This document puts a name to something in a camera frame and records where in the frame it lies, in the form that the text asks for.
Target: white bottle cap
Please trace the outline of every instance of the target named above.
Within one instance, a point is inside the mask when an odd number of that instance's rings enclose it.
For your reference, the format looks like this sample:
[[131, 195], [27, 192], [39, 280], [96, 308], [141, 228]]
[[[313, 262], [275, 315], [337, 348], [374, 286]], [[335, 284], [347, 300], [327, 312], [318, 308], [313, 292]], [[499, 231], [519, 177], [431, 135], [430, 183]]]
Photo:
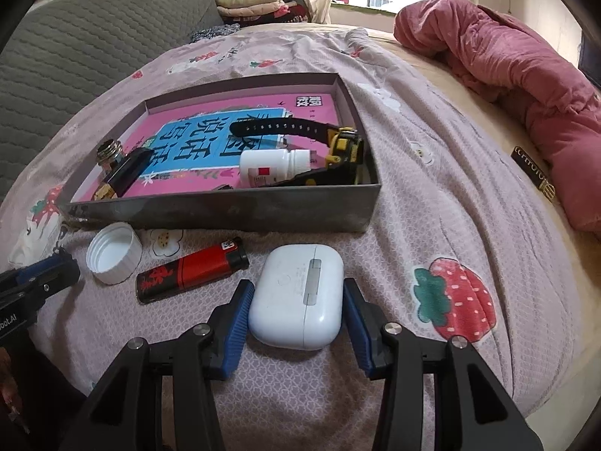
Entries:
[[298, 174], [311, 171], [311, 151], [309, 149], [294, 149], [290, 151], [292, 178]]
[[85, 262], [102, 283], [116, 285], [134, 272], [142, 258], [142, 244], [129, 224], [117, 222], [98, 232]]

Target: stack of folded blankets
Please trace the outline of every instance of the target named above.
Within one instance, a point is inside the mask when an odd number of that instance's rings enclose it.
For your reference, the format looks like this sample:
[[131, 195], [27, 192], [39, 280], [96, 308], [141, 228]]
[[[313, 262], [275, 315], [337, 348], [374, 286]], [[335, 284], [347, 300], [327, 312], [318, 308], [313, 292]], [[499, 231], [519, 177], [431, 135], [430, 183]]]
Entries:
[[225, 24], [240, 27], [265, 23], [308, 21], [303, 1], [290, 0], [215, 0], [217, 11]]

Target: screw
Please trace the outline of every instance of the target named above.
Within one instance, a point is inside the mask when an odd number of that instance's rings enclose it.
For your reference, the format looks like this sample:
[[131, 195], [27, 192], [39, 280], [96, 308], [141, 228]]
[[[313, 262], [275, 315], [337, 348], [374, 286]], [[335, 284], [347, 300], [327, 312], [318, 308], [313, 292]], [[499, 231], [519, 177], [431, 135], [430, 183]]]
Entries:
[[403, 330], [403, 326], [401, 324], [397, 324], [396, 322], [388, 322], [385, 326], [384, 326], [384, 330], [387, 331], [387, 333], [389, 334], [400, 334], [401, 331]]
[[192, 332], [197, 336], [206, 336], [211, 332], [211, 327], [208, 324], [198, 324], [192, 328]]
[[468, 347], [468, 340], [464, 336], [453, 336], [451, 337], [451, 344], [458, 349], [465, 349]]
[[129, 349], [140, 349], [144, 345], [144, 339], [141, 337], [134, 337], [127, 342]]

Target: pink duvet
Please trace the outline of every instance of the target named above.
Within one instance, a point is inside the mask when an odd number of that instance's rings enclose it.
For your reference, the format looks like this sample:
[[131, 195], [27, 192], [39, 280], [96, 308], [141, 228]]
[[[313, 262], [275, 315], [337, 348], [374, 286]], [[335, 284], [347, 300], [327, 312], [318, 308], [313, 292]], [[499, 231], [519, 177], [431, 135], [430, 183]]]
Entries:
[[469, 0], [409, 5], [394, 36], [524, 123], [572, 227], [601, 232], [601, 103], [580, 71], [524, 23]]

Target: red and black lighter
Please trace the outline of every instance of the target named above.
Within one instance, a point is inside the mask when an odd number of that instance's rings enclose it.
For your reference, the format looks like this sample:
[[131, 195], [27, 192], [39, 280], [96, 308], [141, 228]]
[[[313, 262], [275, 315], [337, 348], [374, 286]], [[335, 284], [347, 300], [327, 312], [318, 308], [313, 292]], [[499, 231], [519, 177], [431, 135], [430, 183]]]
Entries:
[[234, 238], [140, 273], [136, 279], [136, 296], [141, 303], [148, 304], [227, 278], [248, 266], [242, 239]]

